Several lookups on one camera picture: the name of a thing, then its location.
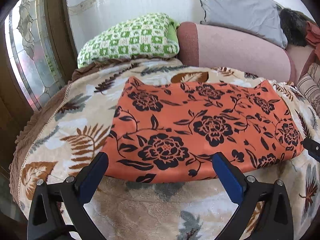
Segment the orange black floral cloth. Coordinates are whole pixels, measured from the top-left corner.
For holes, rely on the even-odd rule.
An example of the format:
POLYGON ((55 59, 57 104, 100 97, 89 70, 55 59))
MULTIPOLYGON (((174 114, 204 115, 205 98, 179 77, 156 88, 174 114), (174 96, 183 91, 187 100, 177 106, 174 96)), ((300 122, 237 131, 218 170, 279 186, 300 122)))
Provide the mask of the orange black floral cloth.
POLYGON ((212 179, 222 153, 242 172, 298 156, 302 135, 268 81, 151 86, 131 77, 118 101, 103 152, 105 175, 139 183, 212 179))

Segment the striped beige cushion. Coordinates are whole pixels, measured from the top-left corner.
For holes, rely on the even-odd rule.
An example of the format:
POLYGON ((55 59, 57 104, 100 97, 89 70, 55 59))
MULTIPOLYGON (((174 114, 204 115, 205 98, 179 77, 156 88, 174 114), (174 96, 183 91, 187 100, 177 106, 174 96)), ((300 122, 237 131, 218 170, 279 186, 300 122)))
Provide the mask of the striped beige cushion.
POLYGON ((297 88, 304 98, 310 102, 317 115, 319 115, 320 108, 319 78, 319 64, 314 62, 310 64, 308 72, 300 78, 297 84, 297 88))

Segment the beige leaf pattern blanket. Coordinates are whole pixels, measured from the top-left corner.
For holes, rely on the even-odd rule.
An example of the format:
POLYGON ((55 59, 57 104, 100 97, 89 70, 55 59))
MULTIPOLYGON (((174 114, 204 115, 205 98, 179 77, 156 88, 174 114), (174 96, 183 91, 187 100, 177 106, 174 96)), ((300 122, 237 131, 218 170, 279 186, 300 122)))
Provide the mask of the beige leaf pattern blanket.
MULTIPOLYGON (((185 66, 177 59, 133 60, 84 74, 58 92, 17 138, 10 192, 29 215, 36 183, 76 176, 103 152, 125 83, 135 77, 151 86, 225 82, 252 88, 268 81, 291 111, 302 138, 319 141, 319 117, 296 87, 233 68, 185 66)), ((294 239, 319 211, 319 163, 303 148, 295 158, 244 172, 263 183, 284 182, 294 239)), ((215 176, 173 183, 139 183, 104 176, 85 209, 107 239, 214 239, 231 218, 231 202, 215 176)))

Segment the orange crumpled garment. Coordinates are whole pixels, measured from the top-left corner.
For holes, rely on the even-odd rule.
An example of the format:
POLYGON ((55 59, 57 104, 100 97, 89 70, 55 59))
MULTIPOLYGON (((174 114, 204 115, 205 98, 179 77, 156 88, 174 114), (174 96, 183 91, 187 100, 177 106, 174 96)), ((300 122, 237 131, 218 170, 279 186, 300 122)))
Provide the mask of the orange crumpled garment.
POLYGON ((315 54, 319 59, 320 53, 320 29, 316 24, 311 23, 310 21, 306 22, 306 32, 305 37, 308 44, 315 48, 315 54))

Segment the black furry item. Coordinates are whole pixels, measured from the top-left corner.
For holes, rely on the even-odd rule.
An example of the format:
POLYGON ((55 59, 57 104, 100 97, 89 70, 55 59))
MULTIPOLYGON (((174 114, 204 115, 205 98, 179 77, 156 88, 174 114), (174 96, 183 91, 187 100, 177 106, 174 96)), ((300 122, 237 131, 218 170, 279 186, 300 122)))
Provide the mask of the black furry item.
POLYGON ((279 13, 279 17, 280 25, 287 38, 288 44, 305 47, 307 45, 305 39, 307 35, 307 22, 315 22, 302 12, 289 8, 282 9, 279 13))

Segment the stained glass window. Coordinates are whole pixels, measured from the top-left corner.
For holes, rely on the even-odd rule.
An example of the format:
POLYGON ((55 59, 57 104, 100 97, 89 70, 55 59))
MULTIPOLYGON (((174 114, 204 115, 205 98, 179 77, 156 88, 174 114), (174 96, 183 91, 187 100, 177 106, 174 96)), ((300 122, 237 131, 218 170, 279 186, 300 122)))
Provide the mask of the stained glass window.
POLYGON ((12 70, 33 111, 65 85, 49 40, 44 0, 19 0, 4 22, 12 70))

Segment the pink bolster pillow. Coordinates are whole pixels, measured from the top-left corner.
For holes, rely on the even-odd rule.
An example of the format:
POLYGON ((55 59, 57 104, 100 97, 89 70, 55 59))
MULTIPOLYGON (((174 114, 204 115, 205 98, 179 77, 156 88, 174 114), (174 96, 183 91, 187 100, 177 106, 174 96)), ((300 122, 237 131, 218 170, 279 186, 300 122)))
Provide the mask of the pink bolster pillow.
POLYGON ((183 22, 177 29, 178 59, 194 67, 227 67, 278 82, 295 82, 295 64, 285 49, 241 31, 183 22))

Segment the grey pillow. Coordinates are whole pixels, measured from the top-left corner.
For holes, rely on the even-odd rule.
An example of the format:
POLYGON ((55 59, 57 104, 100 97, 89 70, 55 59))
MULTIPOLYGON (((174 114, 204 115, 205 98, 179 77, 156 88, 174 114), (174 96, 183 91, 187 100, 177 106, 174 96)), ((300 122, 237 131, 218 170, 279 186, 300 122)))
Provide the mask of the grey pillow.
POLYGON ((255 35, 283 49, 287 38, 272 0, 200 0, 204 10, 201 24, 234 29, 255 35))

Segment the green white patterned pillow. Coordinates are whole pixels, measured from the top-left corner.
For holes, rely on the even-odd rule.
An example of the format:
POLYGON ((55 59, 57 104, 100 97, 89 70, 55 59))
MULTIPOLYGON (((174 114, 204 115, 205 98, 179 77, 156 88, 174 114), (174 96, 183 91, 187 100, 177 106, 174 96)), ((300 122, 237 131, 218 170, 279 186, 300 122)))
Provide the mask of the green white patterned pillow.
POLYGON ((85 43, 78 53, 78 67, 107 60, 175 57, 180 51, 179 26, 161 12, 118 23, 85 43))

